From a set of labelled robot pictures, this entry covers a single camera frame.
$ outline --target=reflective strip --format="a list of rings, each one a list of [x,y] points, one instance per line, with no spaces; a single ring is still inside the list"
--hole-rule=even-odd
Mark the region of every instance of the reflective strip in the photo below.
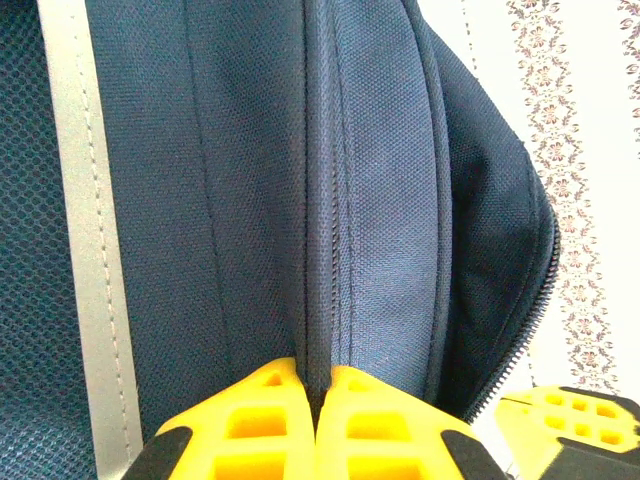
[[[100,479],[142,449],[109,160],[82,0],[38,0],[64,184],[91,428]]]

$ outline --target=yellow plastic part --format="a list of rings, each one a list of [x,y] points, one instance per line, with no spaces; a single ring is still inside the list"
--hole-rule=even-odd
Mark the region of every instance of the yellow plastic part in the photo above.
[[[444,430],[464,422],[351,367],[334,367],[316,434],[317,480],[462,479]]]
[[[614,402],[538,387],[500,400],[496,420],[524,480],[537,480],[562,450],[558,438],[624,453],[638,446],[633,415]]]
[[[171,480],[311,480],[314,433],[295,360],[268,363],[165,423],[191,428]]]

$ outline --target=blue fabric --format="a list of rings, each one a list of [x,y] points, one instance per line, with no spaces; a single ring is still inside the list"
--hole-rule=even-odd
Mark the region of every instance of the blue fabric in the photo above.
[[[88,0],[87,10],[145,438],[289,355],[316,416],[334,364],[461,415],[527,321],[550,262],[553,214],[522,143],[416,2]],[[42,61],[38,45],[15,51]],[[12,215],[28,219],[36,214],[25,192],[41,190],[16,185],[40,182],[34,162],[56,155],[39,65],[14,76],[37,86],[30,108],[49,120],[34,113],[23,123],[47,155],[25,136],[0,137],[5,149],[22,147],[3,194],[22,201]],[[12,95],[3,108],[17,115],[26,97]],[[57,358],[51,346],[69,351],[65,412],[86,445],[52,434],[52,458],[84,473],[86,463],[68,464],[71,454],[86,460],[90,442],[56,172],[37,197],[49,205],[57,192],[57,229],[46,232],[57,232],[55,255],[18,243],[11,255],[23,256],[2,271],[14,272],[15,291],[30,288],[16,268],[49,265],[34,262],[45,249],[61,272],[55,295],[11,299],[24,318],[2,326],[42,325],[50,317],[30,316],[37,307],[56,312],[56,330],[44,344],[9,337],[0,353],[14,362],[3,374],[29,378],[32,353],[16,349],[45,359]],[[15,233],[9,222],[2,232],[28,228]],[[53,369],[38,375],[61,385]],[[10,398],[28,413],[14,414],[15,425],[48,391],[20,388],[12,384]],[[30,442],[16,448],[36,458]]]
[[[95,477],[35,0],[0,2],[0,478]]]

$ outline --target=navy blue backpack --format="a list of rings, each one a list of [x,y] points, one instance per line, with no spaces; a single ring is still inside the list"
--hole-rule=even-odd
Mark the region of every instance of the navy blue backpack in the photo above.
[[[338,364],[478,414],[559,233],[415,0],[38,3],[0,0],[1,479],[109,478],[286,356],[315,415]]]

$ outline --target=zipper teeth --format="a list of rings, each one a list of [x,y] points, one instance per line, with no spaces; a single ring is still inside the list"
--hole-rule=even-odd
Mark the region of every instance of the zipper teeth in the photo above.
[[[338,312],[338,268],[340,262],[338,231],[338,173],[335,162],[331,169],[331,324],[335,325]]]
[[[531,343],[549,305],[551,294],[553,293],[553,286],[558,275],[560,259],[560,226],[555,214],[553,217],[553,228],[553,252],[544,283],[540,287],[538,295],[527,314],[524,325],[522,325],[516,336],[513,346],[507,351],[504,357],[502,357],[498,368],[494,370],[491,378],[478,394],[477,400],[465,412],[463,419],[468,423],[475,420],[497,395],[518,361],[526,353],[527,347]]]

